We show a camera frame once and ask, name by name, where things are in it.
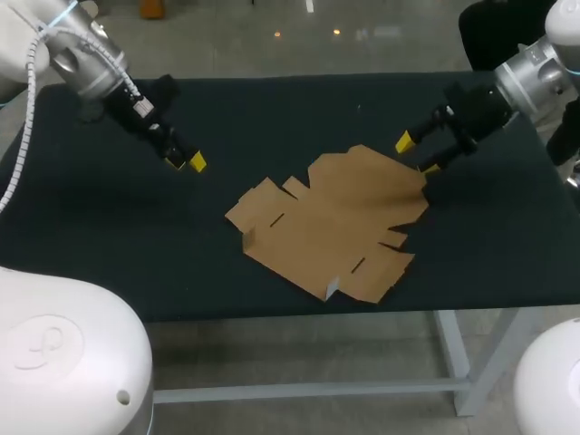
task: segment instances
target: white cable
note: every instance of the white cable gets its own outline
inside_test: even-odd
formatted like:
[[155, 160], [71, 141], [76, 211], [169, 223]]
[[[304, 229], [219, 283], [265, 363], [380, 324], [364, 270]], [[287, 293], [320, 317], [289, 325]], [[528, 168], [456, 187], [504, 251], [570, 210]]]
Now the white cable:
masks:
[[24, 163], [26, 162], [26, 155], [28, 153], [28, 145], [30, 143], [30, 138], [33, 133], [34, 125], [34, 105], [36, 100], [36, 51], [38, 50], [38, 44], [46, 39], [48, 36], [56, 36], [57, 34], [70, 34], [76, 36], [81, 41], [88, 44], [97, 54], [99, 54], [109, 66], [115, 70], [122, 80], [127, 85], [130, 93], [135, 97], [140, 97], [140, 92], [135, 83], [131, 80], [129, 75], [119, 64], [119, 61], [115, 59], [107, 50], [95, 39], [91, 38], [88, 34], [81, 34], [80, 32], [66, 29], [63, 27], [45, 28], [43, 29], [31, 42], [30, 48], [28, 49], [28, 56], [26, 60], [26, 71], [28, 75], [28, 94], [26, 101], [26, 117], [24, 120], [24, 128], [22, 133], [22, 139], [20, 141], [20, 148], [18, 149], [18, 155], [16, 157], [16, 164], [14, 165], [14, 170], [12, 172], [12, 177], [8, 183], [8, 187], [2, 198], [0, 198], [0, 213], [4, 211], [10, 199], [14, 195], [16, 188], [18, 187], [18, 182], [20, 181], [20, 176], [24, 169]]

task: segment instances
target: cardboard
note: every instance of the cardboard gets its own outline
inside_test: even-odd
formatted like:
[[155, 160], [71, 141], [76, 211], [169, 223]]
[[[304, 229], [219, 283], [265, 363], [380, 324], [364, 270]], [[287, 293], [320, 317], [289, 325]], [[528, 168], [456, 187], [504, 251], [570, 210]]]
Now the cardboard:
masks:
[[413, 254], [397, 252], [428, 204], [425, 177], [363, 145], [324, 154], [308, 169], [310, 188], [265, 179], [226, 214], [246, 255], [321, 300], [340, 290], [378, 303]]

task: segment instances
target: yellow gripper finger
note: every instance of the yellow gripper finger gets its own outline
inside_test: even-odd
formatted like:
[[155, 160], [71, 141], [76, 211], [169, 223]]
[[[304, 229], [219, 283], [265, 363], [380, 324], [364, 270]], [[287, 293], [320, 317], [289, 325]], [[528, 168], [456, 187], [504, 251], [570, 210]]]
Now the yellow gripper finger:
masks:
[[395, 149], [399, 154], [406, 152], [415, 146], [415, 142], [411, 139], [411, 136], [408, 131], [405, 131], [397, 144], [395, 145]]
[[193, 159], [191, 159], [189, 161], [189, 165], [191, 165], [191, 167], [193, 169], [195, 169], [197, 172], [201, 172], [203, 169], [206, 168], [206, 166], [208, 165], [206, 163], [206, 160], [203, 158], [203, 156], [201, 155], [201, 151], [196, 152], [196, 154], [193, 156]]
[[429, 166], [428, 168], [426, 168], [423, 171], [423, 174], [431, 174], [431, 172], [437, 172], [438, 170], [440, 170], [440, 166], [438, 164], [435, 164], [433, 166]]

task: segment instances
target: table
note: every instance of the table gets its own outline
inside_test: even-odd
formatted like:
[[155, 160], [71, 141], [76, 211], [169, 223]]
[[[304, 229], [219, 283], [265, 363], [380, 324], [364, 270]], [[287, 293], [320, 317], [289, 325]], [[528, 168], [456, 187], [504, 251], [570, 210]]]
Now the table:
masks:
[[[377, 305], [323, 304], [244, 256], [224, 214], [268, 176], [303, 182], [322, 152], [362, 143], [393, 155], [442, 89], [486, 73], [186, 80], [168, 113], [204, 152], [206, 172], [176, 172], [110, 120], [77, 121], [62, 86], [43, 90], [21, 185], [0, 217], [0, 264], [101, 285], [145, 322], [436, 311], [450, 379], [158, 391], [157, 402], [455, 391], [472, 415], [524, 346], [539, 305], [580, 303], [580, 222], [532, 126], [514, 121], [480, 152], [432, 177], [430, 209], [410, 228], [416, 254]], [[441, 133], [419, 154], [450, 144]], [[13, 145], [0, 164], [6, 184]], [[408, 163], [420, 156], [410, 156]], [[453, 310], [505, 308], [469, 368]]]

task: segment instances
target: concrete floor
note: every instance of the concrete floor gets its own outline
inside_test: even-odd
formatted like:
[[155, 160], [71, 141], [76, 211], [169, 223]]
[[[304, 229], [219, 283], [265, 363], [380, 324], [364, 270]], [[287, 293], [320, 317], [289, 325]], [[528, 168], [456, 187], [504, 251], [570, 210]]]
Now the concrete floor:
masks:
[[[168, 0], [169, 17], [159, 22], [141, 21], [137, 0], [110, 2], [101, 22], [127, 52], [135, 77], [469, 68], [457, 19], [470, 0], [314, 0], [313, 14], [305, 0], [256, 0], [255, 6], [250, 0]], [[12, 141], [23, 114], [23, 98], [0, 112], [0, 150]], [[577, 306], [546, 308], [537, 330], [578, 314]], [[497, 315], [459, 313], [470, 355]], [[159, 389], [445, 374], [429, 313], [153, 324], [149, 331]], [[516, 435], [512, 378], [513, 369], [475, 418], [456, 418], [448, 394], [218, 402], [160, 406], [155, 431]]]

